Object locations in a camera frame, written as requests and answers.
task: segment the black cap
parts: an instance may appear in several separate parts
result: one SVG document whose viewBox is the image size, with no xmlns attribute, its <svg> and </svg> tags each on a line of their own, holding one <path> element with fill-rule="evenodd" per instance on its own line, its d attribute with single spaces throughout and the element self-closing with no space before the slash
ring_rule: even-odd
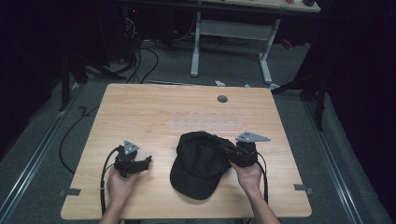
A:
<svg viewBox="0 0 396 224">
<path fill-rule="evenodd" d="M 196 200 L 209 198 L 231 167 L 224 144 L 233 143 L 206 132 L 182 134 L 170 174 L 172 186 Z"/>
</svg>

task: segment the silver bracket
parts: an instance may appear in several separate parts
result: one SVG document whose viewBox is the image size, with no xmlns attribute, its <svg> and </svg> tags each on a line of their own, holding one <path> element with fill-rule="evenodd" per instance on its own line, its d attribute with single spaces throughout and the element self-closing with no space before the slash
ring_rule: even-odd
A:
<svg viewBox="0 0 396 224">
<path fill-rule="evenodd" d="M 255 134 L 255 133 L 244 132 L 244 133 L 238 135 L 235 138 L 235 140 L 239 141 L 239 142 L 252 143 L 252 142 L 268 142 L 271 140 L 271 138 L 261 136 L 261 135 Z"/>
<path fill-rule="evenodd" d="M 124 153 L 125 155 L 129 155 L 135 151 L 137 151 L 140 147 L 133 144 L 132 142 L 129 142 L 127 140 L 124 140 Z"/>
</svg>

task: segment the cap brim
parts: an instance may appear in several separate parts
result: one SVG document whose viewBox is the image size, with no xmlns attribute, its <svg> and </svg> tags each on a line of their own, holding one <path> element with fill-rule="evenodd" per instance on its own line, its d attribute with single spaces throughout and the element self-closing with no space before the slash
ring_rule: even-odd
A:
<svg viewBox="0 0 396 224">
<path fill-rule="evenodd" d="M 183 168 L 179 157 L 176 157 L 170 174 L 170 181 L 174 189 L 196 200 L 209 198 L 220 180 L 221 175 L 211 178 L 199 178 L 191 175 Z"/>
</svg>

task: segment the desk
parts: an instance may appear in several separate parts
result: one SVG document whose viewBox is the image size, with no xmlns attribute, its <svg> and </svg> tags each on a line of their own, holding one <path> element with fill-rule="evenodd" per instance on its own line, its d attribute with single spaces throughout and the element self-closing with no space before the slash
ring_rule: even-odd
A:
<svg viewBox="0 0 396 224">
<path fill-rule="evenodd" d="M 263 7 L 277 10 L 301 11 L 301 12 L 320 12 L 320 7 L 315 3 L 312 7 L 307 7 L 303 4 L 303 0 L 295 0 L 294 4 L 288 4 L 285 0 L 200 0 L 198 4 L 202 3 L 220 3 L 225 5 L 237 5 L 241 7 Z M 246 24 L 239 22 L 228 21 L 212 21 L 201 20 L 201 13 L 197 12 L 196 26 L 195 26 L 195 45 L 192 54 L 191 62 L 191 76 L 197 77 L 199 70 L 199 56 L 200 56 L 200 36 L 201 35 L 218 35 L 235 38 L 245 38 L 254 40 L 266 41 L 266 45 L 259 54 L 259 60 L 262 67 L 262 75 L 267 84 L 272 83 L 271 74 L 267 64 L 267 57 L 270 48 L 274 42 L 276 31 L 280 19 L 275 19 L 272 25 L 257 25 Z"/>
<path fill-rule="evenodd" d="M 225 95 L 228 102 L 220 103 L 219 95 Z M 243 132 L 271 137 L 270 142 L 257 143 L 267 163 L 270 206 L 278 217 L 311 214 L 305 192 L 294 189 L 303 183 L 268 89 L 110 84 L 70 186 L 81 192 L 66 196 L 62 217 L 101 217 L 103 164 L 110 150 L 124 140 L 140 146 L 137 160 L 152 155 L 152 162 L 139 177 L 122 218 L 253 217 L 233 169 L 203 201 L 172 188 L 169 175 L 178 139 L 191 131 L 207 131 L 233 143 Z"/>
</svg>

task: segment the hand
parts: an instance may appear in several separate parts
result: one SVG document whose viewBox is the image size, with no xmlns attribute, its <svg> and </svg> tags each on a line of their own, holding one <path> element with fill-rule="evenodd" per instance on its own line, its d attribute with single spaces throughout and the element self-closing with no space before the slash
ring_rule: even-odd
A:
<svg viewBox="0 0 396 224">
<path fill-rule="evenodd" d="M 238 182 L 242 189 L 246 192 L 258 190 L 260 191 L 260 180 L 262 178 L 262 170 L 257 163 L 249 167 L 239 167 L 230 161 L 231 166 L 238 175 Z"/>
<path fill-rule="evenodd" d="M 107 191 L 110 196 L 110 203 L 124 206 L 132 193 L 134 184 L 139 175 L 140 173 L 136 173 L 124 178 L 120 175 L 119 171 L 111 167 L 107 180 Z"/>
</svg>

